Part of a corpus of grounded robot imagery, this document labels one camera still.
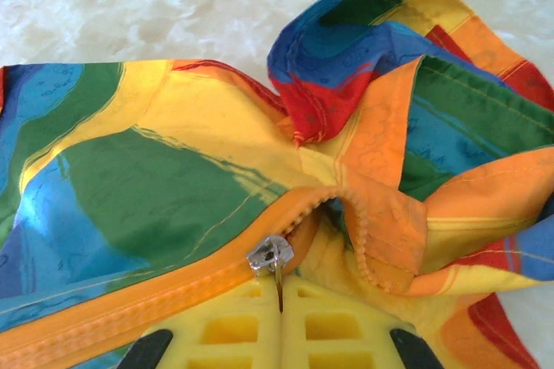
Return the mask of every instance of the zipper pull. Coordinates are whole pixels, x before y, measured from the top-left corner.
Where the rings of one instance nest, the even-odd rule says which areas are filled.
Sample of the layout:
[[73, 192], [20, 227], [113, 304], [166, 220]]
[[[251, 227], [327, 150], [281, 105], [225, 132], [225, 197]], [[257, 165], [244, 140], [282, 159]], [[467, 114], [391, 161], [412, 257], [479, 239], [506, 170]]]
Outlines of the zipper pull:
[[248, 263], [254, 275], [260, 277], [274, 274], [281, 313], [283, 312], [283, 268], [293, 258], [293, 247], [283, 236], [278, 235], [265, 237], [247, 254]]

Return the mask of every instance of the orange zipper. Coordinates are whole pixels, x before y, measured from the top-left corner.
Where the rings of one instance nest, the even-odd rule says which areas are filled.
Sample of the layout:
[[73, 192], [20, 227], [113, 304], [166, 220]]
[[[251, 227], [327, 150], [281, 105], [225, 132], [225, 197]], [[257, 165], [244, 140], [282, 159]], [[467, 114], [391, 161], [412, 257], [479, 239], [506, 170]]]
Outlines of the orange zipper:
[[282, 235], [293, 246], [294, 258], [285, 268], [290, 272], [319, 226], [319, 213], [313, 211], [333, 197], [343, 200], [349, 227], [363, 234], [363, 203], [352, 191], [292, 189], [201, 261], [1, 333], [0, 367], [67, 368], [132, 342], [149, 326], [253, 278], [246, 256], [265, 236]]

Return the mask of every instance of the orange fabric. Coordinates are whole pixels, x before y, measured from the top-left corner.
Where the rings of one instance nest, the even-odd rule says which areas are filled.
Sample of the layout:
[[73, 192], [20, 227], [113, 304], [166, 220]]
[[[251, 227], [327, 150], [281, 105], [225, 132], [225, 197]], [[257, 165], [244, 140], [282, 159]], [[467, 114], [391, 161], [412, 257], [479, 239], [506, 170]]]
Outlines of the orange fabric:
[[489, 295], [483, 301], [473, 304], [467, 313], [474, 325], [497, 346], [505, 356], [518, 362], [522, 367], [537, 368], [533, 357], [525, 349], [500, 304], [496, 294]]
[[[510, 192], [518, 197], [506, 197]], [[552, 192], [554, 147], [546, 147], [464, 172], [437, 189], [425, 205], [429, 217], [530, 217]]]
[[387, 291], [406, 291], [422, 266], [427, 235], [423, 203], [354, 172], [369, 220], [363, 236], [349, 230], [360, 272]]
[[345, 140], [340, 164], [356, 176], [348, 185], [367, 188], [358, 175], [397, 187], [402, 176], [406, 146], [409, 103], [416, 71], [421, 59], [401, 66], [368, 86], [354, 113], [351, 140]]
[[469, 17], [450, 33], [467, 57], [478, 68], [493, 74], [502, 74], [522, 57], [509, 49], [478, 16]]
[[467, 57], [466, 53], [464, 53], [464, 50], [462, 50], [460, 46], [456, 44], [454, 40], [452, 40], [452, 38], [440, 25], [435, 25], [433, 29], [427, 33], [426, 38], [428, 38], [435, 44], [438, 44], [443, 49], [448, 50], [453, 55], [456, 55], [466, 62], [471, 63], [471, 59]]
[[[448, 350], [467, 367], [473, 367], [475, 362], [480, 362], [482, 367], [513, 367], [513, 360], [488, 341], [473, 324], [467, 310], [459, 311], [444, 324], [441, 339]], [[528, 359], [525, 367], [538, 369], [537, 364]]]
[[358, 219], [363, 208], [350, 192], [297, 187], [264, 210], [240, 237], [201, 261], [3, 332], [0, 367], [57, 368], [61, 362], [69, 367], [123, 346], [152, 324], [251, 279], [245, 258], [261, 235], [286, 234], [298, 225], [291, 235], [297, 255], [285, 269], [290, 272], [303, 259], [319, 226], [319, 216], [309, 213], [329, 197], [343, 199], [349, 226], [363, 225]]
[[538, 69], [529, 61], [521, 61], [500, 77], [514, 90], [525, 93], [525, 97], [538, 103], [542, 107], [554, 108], [554, 94], [545, 94], [551, 89], [548, 81]]

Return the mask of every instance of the marble surface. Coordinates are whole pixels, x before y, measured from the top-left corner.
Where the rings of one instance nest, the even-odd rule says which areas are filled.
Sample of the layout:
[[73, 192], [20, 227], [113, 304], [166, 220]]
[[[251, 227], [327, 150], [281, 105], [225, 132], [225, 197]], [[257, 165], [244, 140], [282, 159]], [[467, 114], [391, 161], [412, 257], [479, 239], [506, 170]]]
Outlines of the marble surface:
[[[268, 85], [275, 37], [314, 1], [0, 0], [0, 65], [211, 58]], [[554, 0], [463, 1], [554, 82]], [[554, 286], [501, 300], [541, 366], [554, 367]]]

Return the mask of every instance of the multicolored fabric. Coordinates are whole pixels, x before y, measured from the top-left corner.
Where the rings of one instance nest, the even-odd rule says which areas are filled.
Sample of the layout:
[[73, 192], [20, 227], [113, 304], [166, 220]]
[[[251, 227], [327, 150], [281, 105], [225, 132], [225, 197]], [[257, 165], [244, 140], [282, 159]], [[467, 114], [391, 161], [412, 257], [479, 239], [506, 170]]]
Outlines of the multicolored fabric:
[[3, 69], [0, 344], [339, 185], [369, 225], [330, 201], [305, 278], [412, 322], [445, 367], [538, 367], [492, 293], [554, 280], [544, 77], [459, 0], [321, 0], [268, 70], [276, 92], [217, 61]]

